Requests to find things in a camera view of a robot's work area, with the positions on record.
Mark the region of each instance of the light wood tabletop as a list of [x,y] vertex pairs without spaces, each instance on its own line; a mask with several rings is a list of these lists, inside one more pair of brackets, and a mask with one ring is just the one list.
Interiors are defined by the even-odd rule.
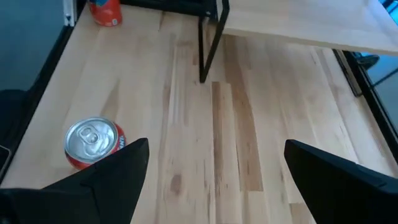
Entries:
[[226,35],[200,84],[196,17],[122,13],[100,27],[83,11],[2,188],[76,172],[63,139],[91,116],[118,123],[127,142],[149,139],[135,224],[313,223],[283,158],[288,138],[397,176],[330,49]]
[[378,0],[229,0],[229,5],[225,34],[398,55],[398,25]]

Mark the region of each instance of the black metal leg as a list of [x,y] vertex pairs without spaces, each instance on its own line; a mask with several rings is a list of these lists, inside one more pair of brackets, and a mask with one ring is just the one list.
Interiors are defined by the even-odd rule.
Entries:
[[229,14],[229,2],[228,0],[223,0],[223,11],[221,13],[221,17],[217,22],[216,26],[216,34],[211,43],[210,51],[206,59],[206,64],[204,63],[203,57],[203,21],[204,17],[199,18],[198,22],[198,40],[199,40],[199,81],[200,83],[204,83],[206,81],[207,75],[209,73],[209,69],[211,63],[213,62],[214,55],[216,54],[217,46],[221,40],[221,35],[223,35],[225,22],[228,18]]

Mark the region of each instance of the metal frame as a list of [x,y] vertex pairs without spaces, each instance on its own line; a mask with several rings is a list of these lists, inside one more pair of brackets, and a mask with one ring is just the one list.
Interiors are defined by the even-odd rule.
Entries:
[[221,40],[221,35],[223,35],[224,26],[229,14],[229,1],[223,0],[223,11],[221,12],[221,16],[216,25],[216,34],[211,43],[209,54],[206,58],[206,64],[204,64],[204,53],[203,53],[203,21],[205,17],[200,17],[198,21],[198,40],[199,40],[199,81],[200,83],[204,83],[206,81],[207,75],[209,73],[209,69],[211,63],[213,62],[214,56],[216,54],[216,50],[218,44]]
[[76,25],[78,13],[76,0],[63,0],[63,20],[65,26]]
[[[336,54],[336,50],[334,51],[337,59],[341,61],[341,56]],[[348,62],[349,68],[353,72],[361,92],[369,105],[374,119],[376,120],[395,161],[398,163],[398,133],[392,125],[392,121],[390,120],[386,109],[382,105],[382,101],[380,100],[377,91],[372,87],[372,82],[370,81],[367,72],[356,63],[353,53],[343,51],[343,56]]]

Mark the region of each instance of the soda can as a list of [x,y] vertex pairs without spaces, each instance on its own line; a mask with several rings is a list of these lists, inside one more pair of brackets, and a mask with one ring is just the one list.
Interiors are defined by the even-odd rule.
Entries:
[[88,0],[94,21],[102,26],[116,26],[122,22],[119,0]]
[[84,169],[126,145],[123,130],[105,118],[88,118],[72,125],[65,136],[65,155],[76,169]]

